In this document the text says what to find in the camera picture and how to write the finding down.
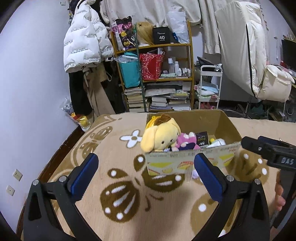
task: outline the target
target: white coat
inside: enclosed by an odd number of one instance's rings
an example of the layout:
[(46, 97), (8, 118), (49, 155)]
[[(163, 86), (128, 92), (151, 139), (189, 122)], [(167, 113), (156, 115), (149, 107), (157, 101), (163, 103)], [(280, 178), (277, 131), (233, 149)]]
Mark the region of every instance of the white coat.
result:
[(108, 31), (98, 13), (91, 8), (96, 0), (80, 0), (64, 39), (64, 68), (66, 73), (86, 67), (96, 67), (113, 56), (114, 49)]

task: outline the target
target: white wall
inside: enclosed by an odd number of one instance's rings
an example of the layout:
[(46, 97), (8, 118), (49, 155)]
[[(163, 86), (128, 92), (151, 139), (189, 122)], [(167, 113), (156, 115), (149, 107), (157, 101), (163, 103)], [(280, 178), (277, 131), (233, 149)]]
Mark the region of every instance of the white wall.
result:
[[(281, 39), (283, 38), (283, 34), (286, 35), (288, 33), (289, 26), (280, 12), (269, 0), (260, 0), (260, 3), (263, 8), (265, 21), (267, 21), (267, 27), (269, 29), (268, 40), (270, 47), (270, 62), (271, 64), (279, 64), (282, 55), (280, 54)], [(200, 26), (192, 27), (192, 35), (194, 61), (197, 60), (197, 56), (200, 56), (209, 59), (214, 64), (221, 63), (220, 54), (210, 55), (204, 53), (202, 39), (203, 29)], [(274, 36), (278, 37), (278, 60), (276, 60), (276, 40), (274, 39)], [(233, 81), (229, 80), (225, 74), (223, 75), (220, 95), (222, 100), (247, 102), (250, 97), (252, 96), (241, 89)], [(257, 100), (252, 97), (252, 102), (257, 102)]]
[(76, 128), (59, 108), (70, 95), (63, 68), (68, 18), (60, 0), (25, 0), (0, 34), (0, 211), (14, 231), (32, 181)]

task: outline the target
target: teal bag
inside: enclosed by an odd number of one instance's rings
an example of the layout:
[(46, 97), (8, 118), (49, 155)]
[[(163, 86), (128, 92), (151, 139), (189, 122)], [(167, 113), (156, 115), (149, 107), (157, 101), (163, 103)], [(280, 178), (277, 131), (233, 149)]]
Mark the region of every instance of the teal bag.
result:
[(140, 71), (138, 61), (130, 63), (119, 63), (121, 75), (126, 88), (138, 87), (140, 84)]

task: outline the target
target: wall outlet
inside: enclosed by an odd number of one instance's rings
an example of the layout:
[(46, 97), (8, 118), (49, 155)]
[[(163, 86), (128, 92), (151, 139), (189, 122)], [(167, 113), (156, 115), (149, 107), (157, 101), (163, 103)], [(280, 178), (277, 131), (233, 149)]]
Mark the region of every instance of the wall outlet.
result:
[(11, 186), (7, 186), (6, 188), (6, 192), (10, 195), (13, 196), (13, 194), (15, 193), (15, 190), (11, 187)]
[(22, 179), (22, 174), (20, 173), (20, 171), (18, 169), (15, 170), (15, 172), (13, 173), (13, 176), (18, 181), (20, 181)]

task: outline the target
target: screw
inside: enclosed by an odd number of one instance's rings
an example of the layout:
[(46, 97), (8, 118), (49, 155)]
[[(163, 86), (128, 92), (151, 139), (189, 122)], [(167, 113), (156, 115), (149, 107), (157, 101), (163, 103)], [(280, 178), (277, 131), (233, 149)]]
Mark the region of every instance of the screw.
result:
[(231, 175), (228, 175), (228, 176), (226, 177), (226, 179), (227, 179), (228, 181), (232, 182), (232, 181), (234, 180), (234, 177), (231, 176)]
[(59, 177), (59, 181), (61, 182), (61, 183), (63, 183), (64, 181), (66, 181), (67, 180), (67, 177), (66, 176), (61, 176), (61, 177)]
[(38, 179), (36, 179), (36, 180), (34, 180), (34, 181), (32, 182), (32, 184), (33, 184), (34, 186), (36, 186), (38, 183), (39, 183), (39, 180), (38, 180)]
[(256, 179), (254, 180), (254, 182), (255, 182), (257, 185), (259, 185), (259, 184), (261, 183), (261, 181), (260, 181), (258, 178), (256, 178)]

